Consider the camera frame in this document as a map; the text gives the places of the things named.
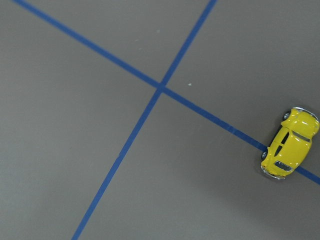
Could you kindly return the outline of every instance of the car wheel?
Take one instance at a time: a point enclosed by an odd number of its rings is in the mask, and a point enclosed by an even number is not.
[[[261,154],[261,159],[262,159],[262,160],[265,160],[266,157],[267,157],[267,155],[268,155],[268,151],[264,151],[264,152]]]
[[[290,112],[286,112],[285,115],[283,115],[283,120],[287,120],[290,117]]]

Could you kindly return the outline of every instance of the yellow car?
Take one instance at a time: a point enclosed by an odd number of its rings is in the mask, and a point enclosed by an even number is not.
[[[283,116],[280,130],[261,155],[262,171],[284,179],[303,162],[318,131],[319,119],[312,112],[293,107]]]

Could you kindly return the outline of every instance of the car window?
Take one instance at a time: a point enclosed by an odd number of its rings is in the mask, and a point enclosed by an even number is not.
[[[281,143],[285,144],[287,139],[288,139],[288,137],[289,137],[289,132],[284,136],[284,138],[282,139]]]
[[[287,172],[292,170],[292,167],[285,165],[284,163],[280,162],[280,161],[276,161],[274,163],[274,165],[276,165],[278,168],[281,168]]]
[[[278,148],[277,148],[276,151],[275,151],[274,156],[277,156],[278,153],[281,151],[281,149],[282,149],[282,146],[278,146]]]
[[[299,133],[297,133],[297,132],[295,132],[295,131],[292,131],[293,132],[293,134],[296,136],[296,137],[298,137],[298,138],[300,138],[300,139],[302,139],[302,140],[305,140],[305,141],[307,141],[307,142],[310,142],[310,139],[309,138],[307,138],[307,137],[305,137],[305,136],[302,136],[302,135],[300,135]]]

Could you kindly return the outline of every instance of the floor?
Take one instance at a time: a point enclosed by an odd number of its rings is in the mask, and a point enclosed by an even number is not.
[[[1,1],[1,239],[319,239],[320,137],[260,171],[287,109],[320,115],[319,12]]]

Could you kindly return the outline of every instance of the car windshield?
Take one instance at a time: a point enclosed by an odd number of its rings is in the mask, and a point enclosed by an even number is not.
[[[280,162],[280,161],[276,161],[274,163],[274,165],[276,165],[278,168],[281,168],[287,172],[292,170],[292,167],[285,165],[284,163]]]
[[[302,136],[302,135],[300,135],[299,133],[297,133],[297,132],[295,132],[295,131],[292,131],[293,132],[293,135],[295,135],[296,137],[298,137],[298,138],[300,138],[300,139],[302,139],[302,140],[305,140],[305,141],[307,141],[307,142],[310,142],[310,139],[309,138],[307,138],[307,137],[305,137],[305,136]]]

